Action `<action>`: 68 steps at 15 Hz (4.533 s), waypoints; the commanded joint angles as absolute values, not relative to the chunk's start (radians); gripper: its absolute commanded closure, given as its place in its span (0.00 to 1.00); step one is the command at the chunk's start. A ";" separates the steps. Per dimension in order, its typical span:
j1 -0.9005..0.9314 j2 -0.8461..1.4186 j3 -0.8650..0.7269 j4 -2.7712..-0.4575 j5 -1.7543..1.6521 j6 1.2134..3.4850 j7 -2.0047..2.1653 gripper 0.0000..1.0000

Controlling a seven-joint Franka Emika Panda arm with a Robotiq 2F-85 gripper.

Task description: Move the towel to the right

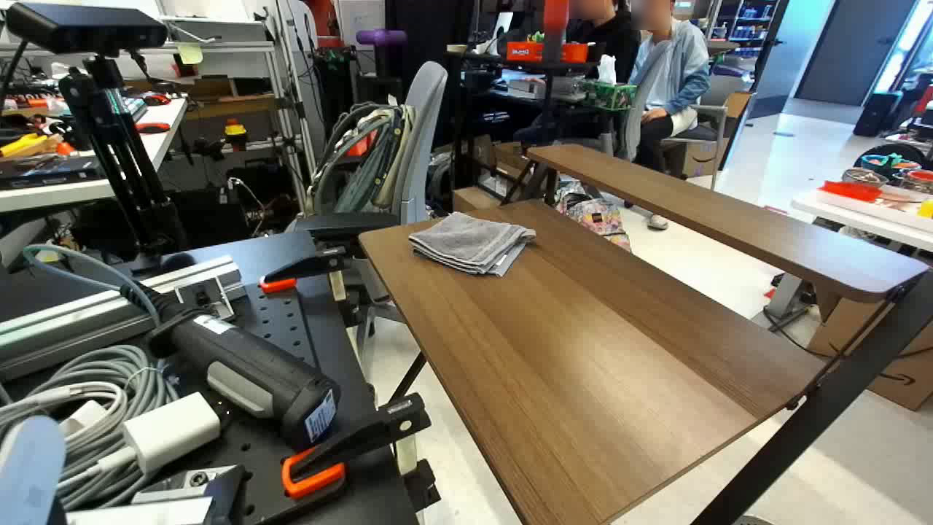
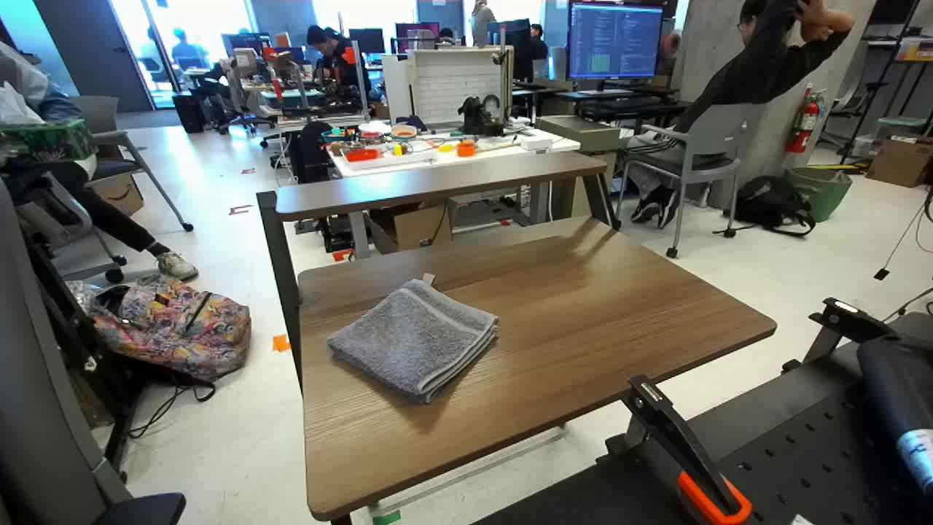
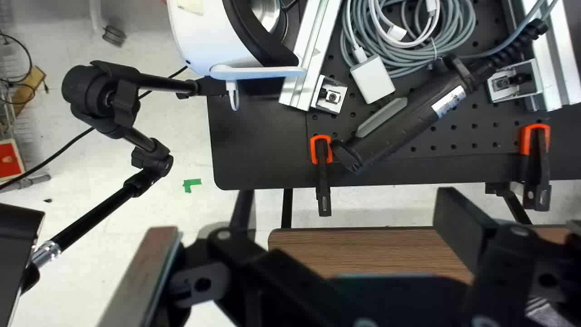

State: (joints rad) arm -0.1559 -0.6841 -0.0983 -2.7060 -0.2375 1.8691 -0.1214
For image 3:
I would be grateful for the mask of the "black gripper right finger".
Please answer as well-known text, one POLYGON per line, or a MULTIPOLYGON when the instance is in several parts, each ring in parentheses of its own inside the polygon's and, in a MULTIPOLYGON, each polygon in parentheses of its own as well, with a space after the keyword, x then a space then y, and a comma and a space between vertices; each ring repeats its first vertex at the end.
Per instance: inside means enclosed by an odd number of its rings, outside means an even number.
POLYGON ((465 327, 550 327, 581 323, 579 235, 543 237, 534 226, 499 221, 454 186, 436 192, 436 232, 472 272, 465 327))

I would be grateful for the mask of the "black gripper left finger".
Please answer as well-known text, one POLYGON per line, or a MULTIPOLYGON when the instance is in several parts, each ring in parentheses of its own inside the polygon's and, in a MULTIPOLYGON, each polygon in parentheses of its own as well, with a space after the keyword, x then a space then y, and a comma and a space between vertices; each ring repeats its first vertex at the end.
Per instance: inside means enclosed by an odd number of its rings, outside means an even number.
POLYGON ((236 327, 338 327, 336 286, 249 226, 211 226, 178 250, 167 288, 171 324, 212 301, 236 327))

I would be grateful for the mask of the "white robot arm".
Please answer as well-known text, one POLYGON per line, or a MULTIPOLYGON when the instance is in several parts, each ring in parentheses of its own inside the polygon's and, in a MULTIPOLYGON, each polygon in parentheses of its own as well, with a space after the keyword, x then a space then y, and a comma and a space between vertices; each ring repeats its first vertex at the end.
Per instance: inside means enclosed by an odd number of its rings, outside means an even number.
MULTIPOLYGON (((354 21, 358 12, 352 0, 310 0, 296 45, 287 46, 274 36, 278 21, 260 17, 252 0, 169 0, 171 30, 187 66, 205 81, 222 81, 231 106, 240 105, 241 81, 281 79, 280 101, 287 105, 298 96, 300 106, 310 108, 320 92, 316 79, 334 25, 343 25, 345 37, 352 43, 352 56, 358 59, 354 77, 363 83, 367 101, 385 97, 387 70, 379 54, 363 39, 363 30, 354 21)), ((370 132, 327 143, 327 157, 350 172, 376 165, 458 106, 483 79, 547 30, 545 19, 525 19, 505 43, 481 54, 476 65, 450 56, 448 72, 439 83, 370 132)))

